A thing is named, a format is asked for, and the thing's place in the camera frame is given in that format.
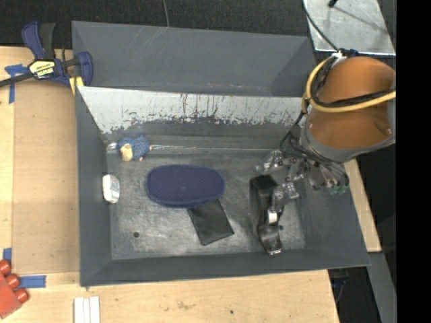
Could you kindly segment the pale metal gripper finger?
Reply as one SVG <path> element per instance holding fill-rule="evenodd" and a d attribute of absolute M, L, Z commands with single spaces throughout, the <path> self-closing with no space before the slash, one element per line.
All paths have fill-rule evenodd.
<path fill-rule="evenodd" d="M 270 151 L 265 156 L 263 161 L 255 166 L 255 171 L 258 173 L 271 173 L 282 168 L 287 169 L 291 166 L 286 154 L 281 150 Z"/>
<path fill-rule="evenodd" d="M 271 192 L 271 201 L 267 210 L 268 222 L 278 222 L 284 212 L 285 206 L 300 197 L 295 185 L 286 182 L 276 186 Z"/>

